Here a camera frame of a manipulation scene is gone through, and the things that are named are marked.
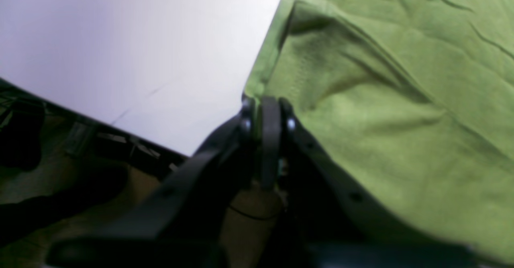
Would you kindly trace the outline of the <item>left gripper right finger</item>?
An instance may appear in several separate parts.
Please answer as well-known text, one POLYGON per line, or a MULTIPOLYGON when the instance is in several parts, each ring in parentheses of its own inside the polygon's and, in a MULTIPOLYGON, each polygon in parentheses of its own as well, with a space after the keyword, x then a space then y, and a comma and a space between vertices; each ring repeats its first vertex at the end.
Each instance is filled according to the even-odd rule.
POLYGON ((336 164, 284 98, 261 100, 264 186, 287 193, 263 268, 477 268, 471 250, 444 244, 385 209, 336 164))

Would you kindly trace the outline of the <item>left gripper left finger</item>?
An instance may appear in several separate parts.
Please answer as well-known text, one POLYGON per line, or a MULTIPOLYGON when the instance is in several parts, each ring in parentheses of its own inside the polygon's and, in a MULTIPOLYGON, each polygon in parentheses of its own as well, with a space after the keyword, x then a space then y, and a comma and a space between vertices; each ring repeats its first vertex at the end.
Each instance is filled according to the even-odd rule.
POLYGON ((256 104, 212 132, 145 201, 86 236, 54 243, 53 268, 227 268, 218 237, 226 208, 252 178, 256 104))

